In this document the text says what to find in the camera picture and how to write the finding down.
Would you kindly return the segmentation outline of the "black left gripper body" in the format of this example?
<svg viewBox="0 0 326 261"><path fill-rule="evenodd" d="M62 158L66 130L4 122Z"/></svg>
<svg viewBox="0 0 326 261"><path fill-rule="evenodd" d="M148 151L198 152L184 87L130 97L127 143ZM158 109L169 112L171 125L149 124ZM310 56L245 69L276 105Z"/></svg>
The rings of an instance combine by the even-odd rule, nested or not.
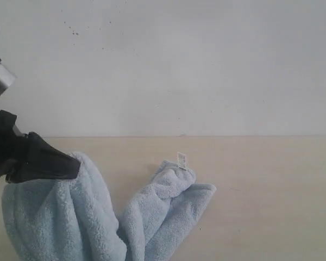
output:
<svg viewBox="0 0 326 261"><path fill-rule="evenodd" d="M30 180L29 134L20 132L16 120L15 114L0 110L0 178L18 184Z"/></svg>

